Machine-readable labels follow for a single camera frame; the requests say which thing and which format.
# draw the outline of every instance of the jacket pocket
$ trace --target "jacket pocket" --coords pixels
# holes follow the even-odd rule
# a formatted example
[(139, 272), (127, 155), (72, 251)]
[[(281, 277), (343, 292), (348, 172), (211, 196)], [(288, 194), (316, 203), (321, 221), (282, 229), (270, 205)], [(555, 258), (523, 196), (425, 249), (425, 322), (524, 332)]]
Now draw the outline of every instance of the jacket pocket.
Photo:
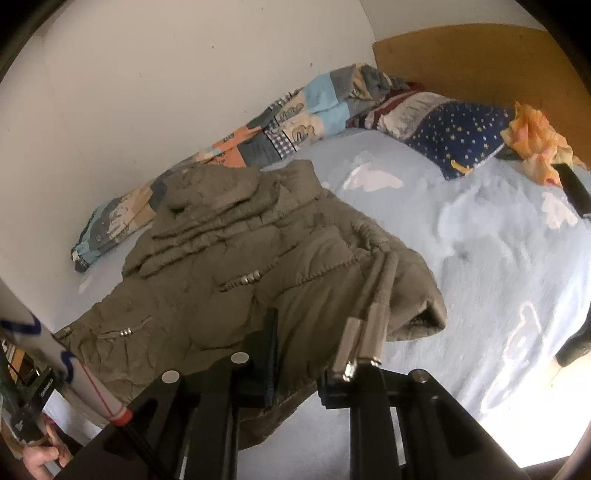
[(136, 323), (132, 326), (123, 327), (122, 329), (110, 330), (107, 332), (100, 333), (96, 336), (96, 338), (98, 340), (104, 340), (109, 338), (129, 337), (130, 335), (133, 335), (134, 333), (137, 333), (141, 329), (143, 329), (149, 322), (152, 321), (152, 319), (152, 316), (147, 316), (139, 323)]

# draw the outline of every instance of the orange fabric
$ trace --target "orange fabric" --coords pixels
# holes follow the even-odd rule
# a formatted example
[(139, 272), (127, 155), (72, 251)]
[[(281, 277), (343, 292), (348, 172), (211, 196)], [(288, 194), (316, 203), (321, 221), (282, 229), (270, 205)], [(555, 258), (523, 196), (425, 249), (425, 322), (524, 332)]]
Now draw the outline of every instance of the orange fabric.
[(238, 128), (234, 133), (214, 143), (210, 148), (194, 155), (195, 162), (215, 163), (226, 167), (245, 167), (244, 159), (238, 151), (238, 145), (250, 140), (261, 131), (261, 127), (248, 128), (246, 125)]
[(515, 119), (501, 132), (503, 140), (524, 160), (524, 171), (540, 185), (562, 188), (560, 176), (552, 164), (566, 163), (584, 167), (573, 155), (565, 137), (560, 135), (544, 114), (530, 105), (515, 102)]

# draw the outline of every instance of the blue marking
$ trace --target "blue marking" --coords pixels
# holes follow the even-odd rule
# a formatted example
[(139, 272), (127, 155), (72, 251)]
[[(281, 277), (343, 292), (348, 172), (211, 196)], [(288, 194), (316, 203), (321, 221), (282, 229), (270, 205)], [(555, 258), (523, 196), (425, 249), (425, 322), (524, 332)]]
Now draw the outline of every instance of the blue marking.
[(74, 365), (72, 365), (72, 359), (76, 358), (76, 356), (70, 352), (69, 350), (65, 350), (60, 355), (62, 363), (66, 366), (68, 370), (68, 376), (64, 379), (64, 381), (68, 384), (72, 383), (74, 380)]
[(39, 335), (41, 333), (41, 322), (32, 313), (31, 316), (33, 317), (33, 325), (0, 319), (0, 327), (9, 332), (20, 333), (22, 335)]

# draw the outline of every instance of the patchwork blanket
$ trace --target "patchwork blanket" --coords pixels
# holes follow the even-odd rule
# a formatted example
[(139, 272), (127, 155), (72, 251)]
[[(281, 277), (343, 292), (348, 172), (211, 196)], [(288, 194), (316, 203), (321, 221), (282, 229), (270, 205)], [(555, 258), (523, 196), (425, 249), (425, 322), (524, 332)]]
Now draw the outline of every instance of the patchwork blanket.
[(72, 248), (76, 270), (83, 272), (101, 255), (155, 216), (166, 193), (166, 179), (189, 164), (264, 167), (301, 147), (343, 131), (351, 118), (379, 105), (393, 89), (407, 89), (366, 64), (333, 70), (270, 104), (251, 122), (169, 168), (148, 184), (100, 205)]

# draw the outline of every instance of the metal rivet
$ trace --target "metal rivet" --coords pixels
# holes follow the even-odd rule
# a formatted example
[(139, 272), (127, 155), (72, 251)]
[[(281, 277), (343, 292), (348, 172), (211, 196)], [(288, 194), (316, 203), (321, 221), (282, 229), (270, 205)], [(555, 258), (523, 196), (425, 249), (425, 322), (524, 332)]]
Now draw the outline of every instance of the metal rivet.
[(413, 380), (418, 383), (425, 383), (427, 382), (427, 380), (429, 380), (429, 374), (425, 372), (425, 370), (421, 370), (420, 368), (417, 368), (416, 370), (410, 372), (410, 375), (413, 378)]
[(162, 374), (162, 381), (164, 383), (175, 383), (181, 375), (176, 370), (168, 370)]
[(246, 353), (246, 352), (236, 352), (235, 354), (233, 354), (230, 357), (230, 360), (232, 360), (233, 364), (243, 365), (246, 362), (248, 362), (249, 358), (250, 357), (248, 356), (248, 353)]

